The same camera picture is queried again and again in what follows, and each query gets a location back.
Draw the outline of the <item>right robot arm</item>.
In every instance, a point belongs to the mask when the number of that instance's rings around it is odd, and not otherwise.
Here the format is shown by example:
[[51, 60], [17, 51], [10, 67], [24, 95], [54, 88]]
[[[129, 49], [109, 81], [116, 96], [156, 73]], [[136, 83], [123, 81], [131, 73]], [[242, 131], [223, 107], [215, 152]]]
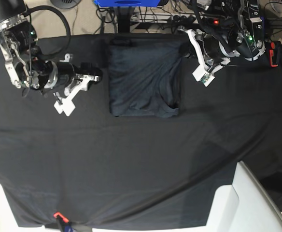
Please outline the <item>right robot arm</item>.
[[[56, 14], [66, 31], [66, 43], [51, 54], [44, 54], [37, 45], [32, 25], [32, 13], [43, 10]], [[92, 82], [102, 80], [102, 71], [92, 64], [73, 65], [72, 55], [66, 52], [71, 42], [70, 30], [65, 16], [54, 7], [29, 8], [22, 0], [0, 0], [0, 49], [11, 83], [23, 89], [23, 96], [30, 90], [45, 94], [58, 89], [69, 96], [87, 91]]]

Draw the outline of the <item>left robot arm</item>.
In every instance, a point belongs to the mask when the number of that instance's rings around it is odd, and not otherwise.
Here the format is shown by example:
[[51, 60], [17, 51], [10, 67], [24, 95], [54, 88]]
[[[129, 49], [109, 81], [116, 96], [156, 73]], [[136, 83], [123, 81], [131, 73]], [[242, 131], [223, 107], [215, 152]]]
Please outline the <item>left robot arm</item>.
[[263, 21], [256, 0], [191, 0], [197, 29], [179, 26], [193, 34], [196, 47], [190, 56], [200, 57], [206, 71], [226, 66], [232, 57], [255, 61], [265, 52]]

